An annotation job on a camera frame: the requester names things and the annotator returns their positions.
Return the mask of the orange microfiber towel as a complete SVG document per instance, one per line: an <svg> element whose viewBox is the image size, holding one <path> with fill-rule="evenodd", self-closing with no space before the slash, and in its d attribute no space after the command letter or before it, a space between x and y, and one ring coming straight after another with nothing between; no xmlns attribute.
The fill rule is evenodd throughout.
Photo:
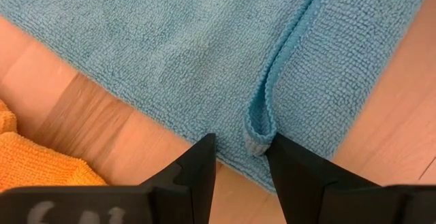
<svg viewBox="0 0 436 224"><path fill-rule="evenodd" d="M105 184L82 159L21 136L16 115L0 100L0 193L17 187Z"/></svg>

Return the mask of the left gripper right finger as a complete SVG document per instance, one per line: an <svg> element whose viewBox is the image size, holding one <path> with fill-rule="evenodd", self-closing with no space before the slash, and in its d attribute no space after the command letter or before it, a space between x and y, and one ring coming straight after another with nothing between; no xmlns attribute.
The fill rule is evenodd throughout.
<svg viewBox="0 0 436 224"><path fill-rule="evenodd" d="M403 196L281 134L266 151L287 224L401 224Z"/></svg>

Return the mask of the blue microfiber towel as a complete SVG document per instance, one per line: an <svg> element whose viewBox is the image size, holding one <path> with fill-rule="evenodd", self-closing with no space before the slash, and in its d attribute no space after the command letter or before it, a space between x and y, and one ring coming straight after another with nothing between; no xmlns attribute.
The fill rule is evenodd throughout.
<svg viewBox="0 0 436 224"><path fill-rule="evenodd" d="M0 16L269 191L282 134L330 159L423 0L0 0Z"/></svg>

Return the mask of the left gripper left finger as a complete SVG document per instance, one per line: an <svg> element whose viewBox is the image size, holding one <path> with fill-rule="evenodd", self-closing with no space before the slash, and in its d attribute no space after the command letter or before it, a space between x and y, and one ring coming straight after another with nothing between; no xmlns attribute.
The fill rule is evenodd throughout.
<svg viewBox="0 0 436 224"><path fill-rule="evenodd" d="M141 184L146 224L209 224L216 178L216 135L208 133Z"/></svg>

